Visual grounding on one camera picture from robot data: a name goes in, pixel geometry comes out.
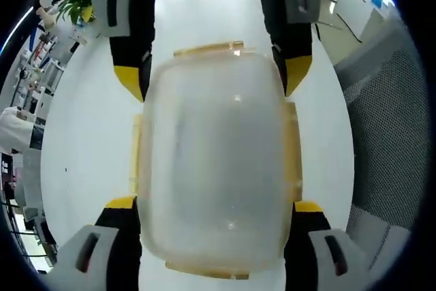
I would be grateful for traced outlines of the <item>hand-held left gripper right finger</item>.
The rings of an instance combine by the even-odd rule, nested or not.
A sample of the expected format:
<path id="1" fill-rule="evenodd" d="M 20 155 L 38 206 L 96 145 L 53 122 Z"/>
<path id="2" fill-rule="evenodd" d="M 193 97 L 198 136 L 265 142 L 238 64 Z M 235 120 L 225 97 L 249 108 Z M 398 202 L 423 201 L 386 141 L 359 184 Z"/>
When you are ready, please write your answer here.
<path id="1" fill-rule="evenodd" d="M 292 207 L 283 251 L 286 290 L 366 290 L 369 271 L 362 250 L 347 233 L 332 229 L 314 202 Z"/>

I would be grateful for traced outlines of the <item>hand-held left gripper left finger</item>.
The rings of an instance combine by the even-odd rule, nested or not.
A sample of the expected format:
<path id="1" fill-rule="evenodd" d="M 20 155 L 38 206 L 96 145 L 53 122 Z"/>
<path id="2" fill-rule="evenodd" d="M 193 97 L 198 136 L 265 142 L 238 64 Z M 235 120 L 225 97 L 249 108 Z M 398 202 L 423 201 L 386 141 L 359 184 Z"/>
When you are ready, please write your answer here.
<path id="1" fill-rule="evenodd" d="M 137 198 L 110 201 L 60 249 L 51 290 L 138 290 L 142 246 Z"/>

